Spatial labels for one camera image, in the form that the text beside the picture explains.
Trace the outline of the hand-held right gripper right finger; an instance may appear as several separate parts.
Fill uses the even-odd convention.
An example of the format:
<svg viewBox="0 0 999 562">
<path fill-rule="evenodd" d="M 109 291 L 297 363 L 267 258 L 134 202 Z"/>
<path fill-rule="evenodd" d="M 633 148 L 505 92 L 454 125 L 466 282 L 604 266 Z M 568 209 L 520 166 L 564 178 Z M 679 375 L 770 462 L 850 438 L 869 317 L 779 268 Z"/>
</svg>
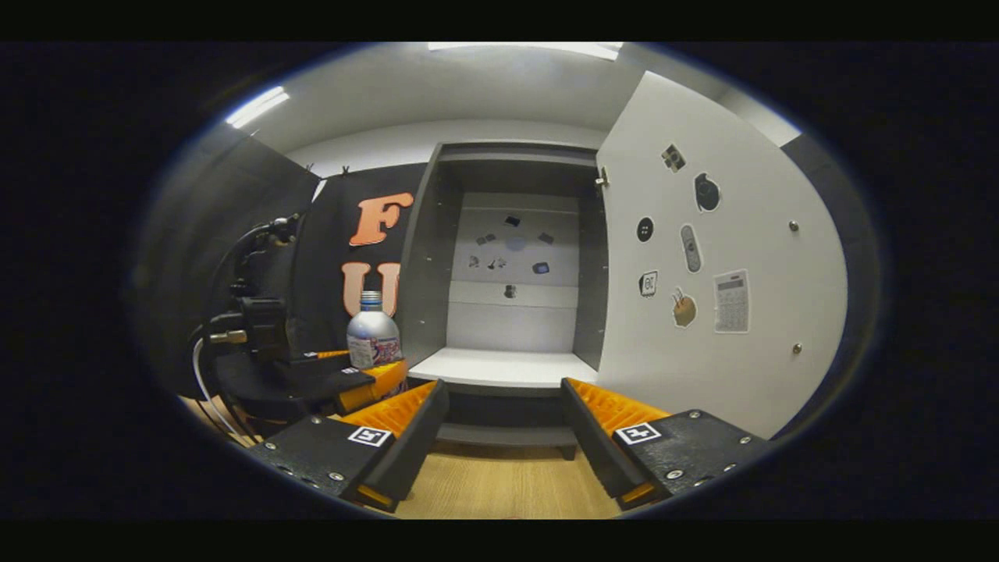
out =
<svg viewBox="0 0 999 562">
<path fill-rule="evenodd" d="M 678 496 L 760 462 L 770 441 L 703 409 L 675 414 L 563 378 L 565 419 L 590 468 L 621 510 Z"/>
</svg>

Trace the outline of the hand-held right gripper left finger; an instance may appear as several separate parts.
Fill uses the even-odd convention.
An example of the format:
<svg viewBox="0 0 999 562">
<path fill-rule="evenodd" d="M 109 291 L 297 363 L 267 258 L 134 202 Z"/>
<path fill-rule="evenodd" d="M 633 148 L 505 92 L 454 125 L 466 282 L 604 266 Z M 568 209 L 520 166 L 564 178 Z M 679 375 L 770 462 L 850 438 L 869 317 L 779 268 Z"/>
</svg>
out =
<svg viewBox="0 0 999 562">
<path fill-rule="evenodd" d="M 328 498 L 393 513 L 409 497 L 449 408 L 447 384 L 432 381 L 344 419 L 304 418 L 247 452 Z"/>
</svg>

